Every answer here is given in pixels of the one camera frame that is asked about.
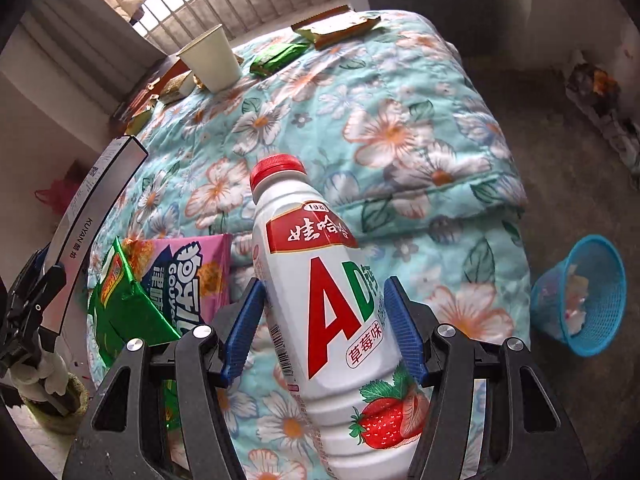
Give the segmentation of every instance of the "floral quilt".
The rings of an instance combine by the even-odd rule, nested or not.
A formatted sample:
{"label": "floral quilt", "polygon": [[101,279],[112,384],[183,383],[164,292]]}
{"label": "floral quilt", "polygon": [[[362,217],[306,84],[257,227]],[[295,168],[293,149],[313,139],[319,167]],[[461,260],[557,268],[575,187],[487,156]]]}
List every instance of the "floral quilt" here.
{"label": "floral quilt", "polygon": [[[518,230],[526,197],[500,126],[429,22],[378,14],[366,35],[309,50],[267,79],[249,74],[253,58],[295,35],[260,37],[236,49],[246,61],[232,88],[158,105],[138,136],[150,156],[98,234],[88,287],[116,236],[230,232],[239,297],[254,275],[249,173],[264,156],[292,153],[379,282],[397,275],[409,297],[472,338],[528,342],[529,267]],[[91,336],[88,347],[100,381]],[[463,478],[478,467],[484,393],[477,381]],[[242,377],[218,398],[249,480],[328,479],[264,323]]]}

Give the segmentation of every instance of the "screw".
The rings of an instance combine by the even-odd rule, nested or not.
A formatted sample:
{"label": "screw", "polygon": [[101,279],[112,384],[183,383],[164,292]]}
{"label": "screw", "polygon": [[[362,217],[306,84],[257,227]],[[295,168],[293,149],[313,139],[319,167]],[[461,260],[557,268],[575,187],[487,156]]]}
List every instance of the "screw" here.
{"label": "screw", "polygon": [[193,335],[198,339],[204,339],[206,337],[209,337],[211,332],[212,332],[211,327],[209,325],[199,325],[193,329]]}
{"label": "screw", "polygon": [[456,335],[456,329],[451,325],[440,325],[438,327],[438,334],[442,337],[453,337]]}
{"label": "screw", "polygon": [[524,348],[524,343],[517,337],[512,337],[507,341],[507,346],[514,352],[519,352]]}
{"label": "screw", "polygon": [[136,350],[140,350],[143,344],[144,343],[142,339],[140,339],[139,337],[134,338],[127,343],[127,350],[135,352]]}

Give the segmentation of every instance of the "white paper cup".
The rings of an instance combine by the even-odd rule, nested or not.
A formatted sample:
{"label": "white paper cup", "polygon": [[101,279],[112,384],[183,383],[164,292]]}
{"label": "white paper cup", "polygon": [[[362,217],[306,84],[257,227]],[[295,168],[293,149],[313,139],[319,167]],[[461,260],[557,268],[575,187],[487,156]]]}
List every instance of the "white paper cup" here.
{"label": "white paper cup", "polygon": [[177,55],[213,93],[228,88],[242,75],[222,25],[191,41]]}

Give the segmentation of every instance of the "green snack bag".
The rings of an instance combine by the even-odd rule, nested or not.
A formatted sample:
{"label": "green snack bag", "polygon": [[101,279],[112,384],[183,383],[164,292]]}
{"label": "green snack bag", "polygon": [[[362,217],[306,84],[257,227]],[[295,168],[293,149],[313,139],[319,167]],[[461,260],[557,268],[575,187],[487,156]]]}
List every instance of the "green snack bag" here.
{"label": "green snack bag", "polygon": [[249,72],[271,76],[302,56],[309,48],[308,43],[277,43],[255,57]]}
{"label": "green snack bag", "polygon": [[[174,327],[136,281],[116,238],[102,264],[100,283],[89,301],[100,356],[111,366],[127,341],[139,337],[148,345],[180,339]],[[167,381],[164,404],[167,428],[180,426],[175,381]]]}

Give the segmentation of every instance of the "pink snack bag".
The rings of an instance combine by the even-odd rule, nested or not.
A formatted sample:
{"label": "pink snack bag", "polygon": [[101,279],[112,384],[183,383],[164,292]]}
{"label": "pink snack bag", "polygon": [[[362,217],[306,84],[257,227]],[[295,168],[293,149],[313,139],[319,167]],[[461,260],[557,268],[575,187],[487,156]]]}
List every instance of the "pink snack bag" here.
{"label": "pink snack bag", "polygon": [[231,238],[126,239],[122,249],[153,304],[185,334],[229,303]]}

